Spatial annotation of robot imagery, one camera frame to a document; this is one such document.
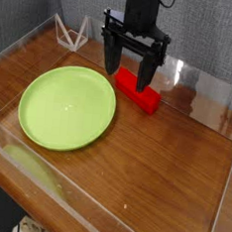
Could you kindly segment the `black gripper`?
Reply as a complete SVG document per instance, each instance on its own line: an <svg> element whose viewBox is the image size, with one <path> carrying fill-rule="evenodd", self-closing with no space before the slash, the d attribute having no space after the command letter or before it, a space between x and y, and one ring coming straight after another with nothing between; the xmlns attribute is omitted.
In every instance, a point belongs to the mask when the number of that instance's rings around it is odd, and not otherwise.
<svg viewBox="0 0 232 232"><path fill-rule="evenodd" d="M163 0L126 0L123 12L107 8L102 28L104 38L105 69L109 74L120 65L125 48L143 57L138 71L137 92L149 86L158 65L162 65L171 38L159 29L156 21L160 6L171 8Z"/></svg>

